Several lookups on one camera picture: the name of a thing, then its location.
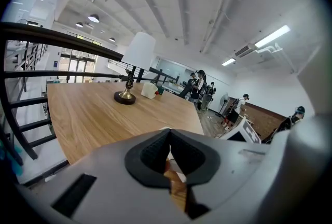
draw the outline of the table lamp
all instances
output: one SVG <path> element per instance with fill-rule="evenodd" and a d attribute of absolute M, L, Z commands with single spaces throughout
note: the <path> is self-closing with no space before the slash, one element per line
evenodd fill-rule
<path fill-rule="evenodd" d="M 155 44 L 156 40 L 143 32 L 138 32 L 133 41 L 129 44 L 121 62 L 132 65 L 133 69 L 132 71 L 126 70 L 128 74 L 126 89 L 122 92 L 118 91 L 114 93 L 114 99 L 118 103 L 127 105 L 135 103 L 136 97 L 130 94 L 130 89 L 133 87 L 135 69 L 139 67 L 141 69 L 150 70 Z"/>

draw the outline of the standing fan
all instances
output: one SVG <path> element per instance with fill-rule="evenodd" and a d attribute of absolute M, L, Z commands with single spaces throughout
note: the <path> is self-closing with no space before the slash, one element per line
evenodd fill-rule
<path fill-rule="evenodd" d="M 223 117 L 220 112 L 222 111 L 223 107 L 225 106 L 226 103 L 228 103 L 229 101 L 229 97 L 228 97 L 228 93 L 226 93 L 225 95 L 222 96 L 222 98 L 220 99 L 220 105 L 222 105 L 222 108 L 220 109 L 219 113 L 216 114 L 216 116 L 218 117 Z"/>

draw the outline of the cap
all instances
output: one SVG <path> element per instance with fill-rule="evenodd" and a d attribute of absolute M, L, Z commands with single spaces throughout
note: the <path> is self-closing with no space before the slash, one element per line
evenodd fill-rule
<path fill-rule="evenodd" d="M 306 110 L 303 106 L 300 106 L 296 109 L 296 112 L 299 114 L 305 114 Z"/>

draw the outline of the air conditioner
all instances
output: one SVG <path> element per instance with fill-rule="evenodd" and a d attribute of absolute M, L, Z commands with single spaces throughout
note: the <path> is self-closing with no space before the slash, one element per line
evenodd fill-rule
<path fill-rule="evenodd" d="M 246 56 L 247 54 L 257 50 L 257 46 L 254 45 L 254 44 L 248 44 L 247 46 L 243 47 L 241 50 L 237 51 L 235 53 L 235 56 L 238 57 L 238 58 L 241 58 L 241 57 L 244 57 Z"/>

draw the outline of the brass lamp base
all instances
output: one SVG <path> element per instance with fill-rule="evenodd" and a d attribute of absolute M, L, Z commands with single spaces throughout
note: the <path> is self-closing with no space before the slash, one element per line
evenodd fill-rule
<path fill-rule="evenodd" d="M 136 101 L 136 97 L 130 94 L 130 89 L 125 89 L 125 91 L 118 91 L 114 93 L 114 99 L 121 104 L 131 105 Z"/>

